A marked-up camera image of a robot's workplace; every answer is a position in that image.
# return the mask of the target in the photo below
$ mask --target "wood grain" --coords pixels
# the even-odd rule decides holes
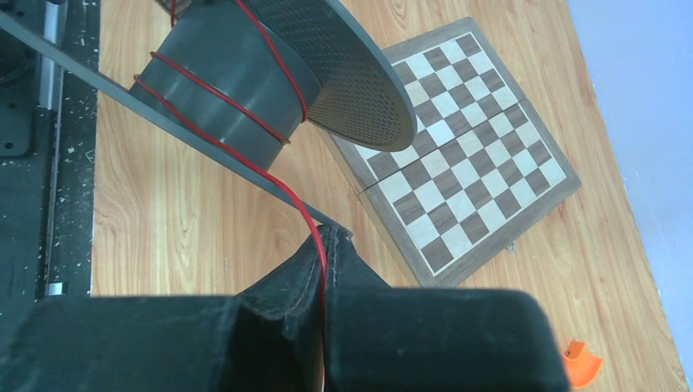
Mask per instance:
[[[592,390],[687,390],[565,2],[345,0],[380,47],[473,17],[552,130],[583,188],[465,287],[535,296],[561,346],[605,360]],[[129,86],[168,31],[154,2],[104,0],[101,69]],[[355,232],[371,266],[406,279],[316,130],[301,126],[273,174]],[[300,216],[100,97],[93,292],[233,293],[308,235]]]

